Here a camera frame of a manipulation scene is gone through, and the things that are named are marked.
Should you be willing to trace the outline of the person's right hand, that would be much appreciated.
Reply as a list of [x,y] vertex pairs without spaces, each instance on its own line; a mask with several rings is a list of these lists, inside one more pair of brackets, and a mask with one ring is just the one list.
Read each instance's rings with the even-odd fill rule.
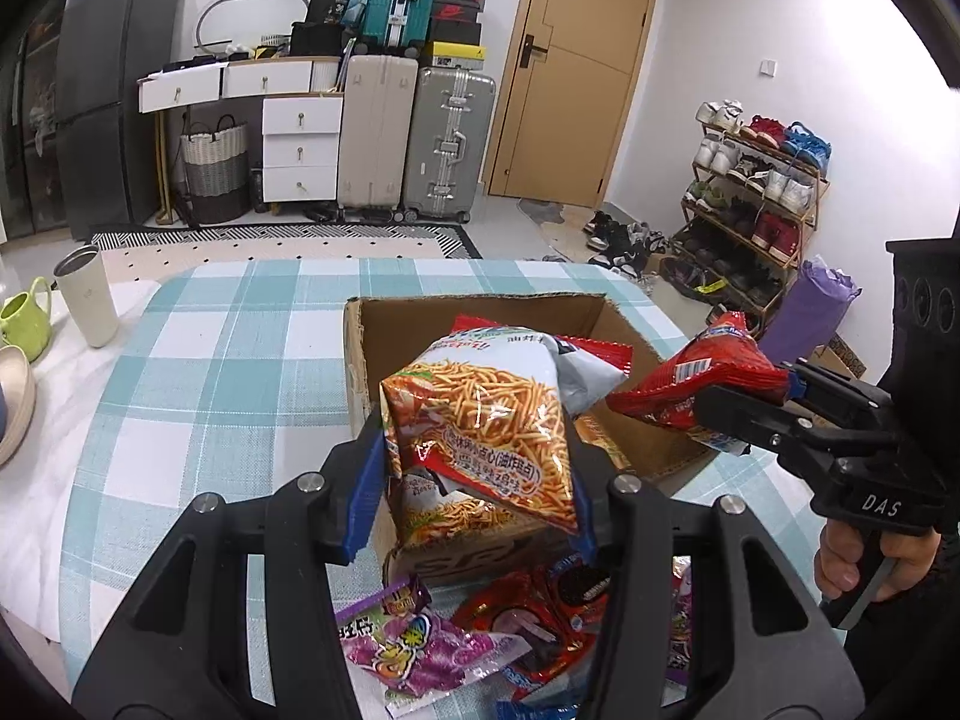
[[[892,572],[880,583],[875,601],[885,601],[918,585],[934,564],[942,536],[931,530],[923,536],[885,532],[880,551],[895,561]],[[861,574],[857,563],[864,553],[861,535],[848,523],[828,520],[820,532],[820,546],[814,559],[815,583],[828,600],[857,587]]]

